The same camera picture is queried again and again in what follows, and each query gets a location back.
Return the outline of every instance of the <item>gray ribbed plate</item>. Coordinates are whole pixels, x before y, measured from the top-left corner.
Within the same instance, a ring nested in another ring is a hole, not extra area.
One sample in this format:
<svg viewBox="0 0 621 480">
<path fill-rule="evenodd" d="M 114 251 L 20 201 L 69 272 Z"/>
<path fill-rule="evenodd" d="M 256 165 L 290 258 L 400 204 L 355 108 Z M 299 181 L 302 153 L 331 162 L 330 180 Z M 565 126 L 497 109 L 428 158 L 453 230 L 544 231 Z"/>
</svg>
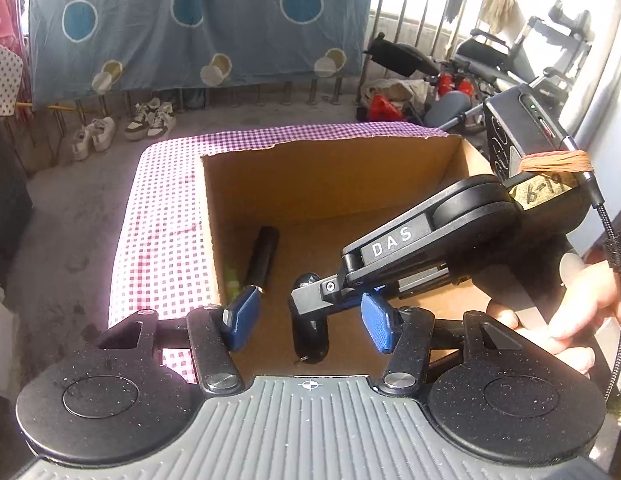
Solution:
<svg viewBox="0 0 621 480">
<path fill-rule="evenodd" d="M 496 465 L 453 447 L 411 399 L 366 378 L 257 377 L 234 397 L 204 402 L 193 424 L 154 455 L 113 468 L 38 460 L 25 480 L 468 479 L 596 480 L 586 458 L 542 468 Z"/>
</svg>

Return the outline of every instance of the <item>pink checkered fabric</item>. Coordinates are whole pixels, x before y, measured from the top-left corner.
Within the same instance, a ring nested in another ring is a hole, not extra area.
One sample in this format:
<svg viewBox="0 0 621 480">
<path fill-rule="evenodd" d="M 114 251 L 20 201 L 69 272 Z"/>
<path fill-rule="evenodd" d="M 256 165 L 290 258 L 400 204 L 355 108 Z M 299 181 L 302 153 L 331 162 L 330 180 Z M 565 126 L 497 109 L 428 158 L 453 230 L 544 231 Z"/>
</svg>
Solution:
<svg viewBox="0 0 621 480">
<path fill-rule="evenodd" d="M 171 139 L 149 147 L 132 183 L 111 282 L 108 326 L 145 308 L 186 317 L 212 303 L 194 181 L 197 157 L 260 150 L 293 140 L 445 136 L 409 123 L 286 126 Z M 165 349 L 164 364 L 195 382 L 190 351 Z"/>
</svg>

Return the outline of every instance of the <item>shoe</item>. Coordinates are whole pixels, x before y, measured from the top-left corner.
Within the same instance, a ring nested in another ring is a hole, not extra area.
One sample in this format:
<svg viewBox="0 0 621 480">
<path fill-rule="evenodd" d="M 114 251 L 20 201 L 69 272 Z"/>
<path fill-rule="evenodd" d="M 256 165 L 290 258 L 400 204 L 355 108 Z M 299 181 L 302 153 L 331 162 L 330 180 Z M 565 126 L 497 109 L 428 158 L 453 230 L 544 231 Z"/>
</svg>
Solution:
<svg viewBox="0 0 621 480">
<path fill-rule="evenodd" d="M 177 120 L 173 115 L 173 105 L 169 102 L 162 103 L 148 129 L 148 136 L 156 138 L 168 135 L 175 124 Z"/>
<path fill-rule="evenodd" d="M 96 152 L 105 152 L 113 141 L 115 124 L 112 118 L 95 119 L 88 125 Z"/>
<path fill-rule="evenodd" d="M 155 97 L 143 104 L 135 105 L 135 117 L 126 126 L 124 136 L 128 140 L 140 140 L 146 137 L 148 127 L 154 121 L 155 112 L 161 105 L 161 101 L 158 97 Z"/>
<path fill-rule="evenodd" d="M 87 126 L 82 126 L 72 136 L 72 155 L 75 160 L 84 160 L 90 155 L 90 140 L 93 134 Z"/>
</svg>

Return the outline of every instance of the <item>open cardboard box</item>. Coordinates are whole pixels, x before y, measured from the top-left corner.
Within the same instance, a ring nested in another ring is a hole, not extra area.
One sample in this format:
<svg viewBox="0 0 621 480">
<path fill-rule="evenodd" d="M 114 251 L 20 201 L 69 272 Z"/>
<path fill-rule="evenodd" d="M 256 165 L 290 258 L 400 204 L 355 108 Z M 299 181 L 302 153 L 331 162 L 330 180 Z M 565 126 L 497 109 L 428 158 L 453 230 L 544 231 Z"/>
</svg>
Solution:
<svg viewBox="0 0 621 480">
<path fill-rule="evenodd" d="M 213 301 L 226 301 L 225 266 L 245 276 L 260 227 L 280 231 L 257 326 L 246 348 L 233 355 L 246 379 L 266 373 L 379 376 L 389 357 L 373 346 L 358 308 L 329 317 L 331 350 L 321 364 L 296 364 L 287 306 L 294 280 L 304 272 L 334 274 L 350 242 L 459 179 L 491 173 L 489 163 L 458 136 L 288 142 L 204 156 L 196 166 L 209 234 L 204 244 L 213 255 Z M 461 319 L 466 310 L 485 310 L 488 301 L 466 282 L 394 306 L 418 304 L 437 317 Z"/>
</svg>

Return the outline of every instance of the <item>yellow tape label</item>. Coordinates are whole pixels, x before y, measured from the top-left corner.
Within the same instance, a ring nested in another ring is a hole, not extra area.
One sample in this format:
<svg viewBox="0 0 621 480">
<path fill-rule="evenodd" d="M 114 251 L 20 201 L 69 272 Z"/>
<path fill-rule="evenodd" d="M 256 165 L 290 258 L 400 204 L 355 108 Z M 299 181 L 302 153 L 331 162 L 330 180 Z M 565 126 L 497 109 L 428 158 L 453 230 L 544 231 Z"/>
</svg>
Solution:
<svg viewBox="0 0 621 480">
<path fill-rule="evenodd" d="M 514 186 L 510 196 L 526 211 L 574 187 L 577 187 L 577 180 L 572 173 L 541 173 Z"/>
</svg>

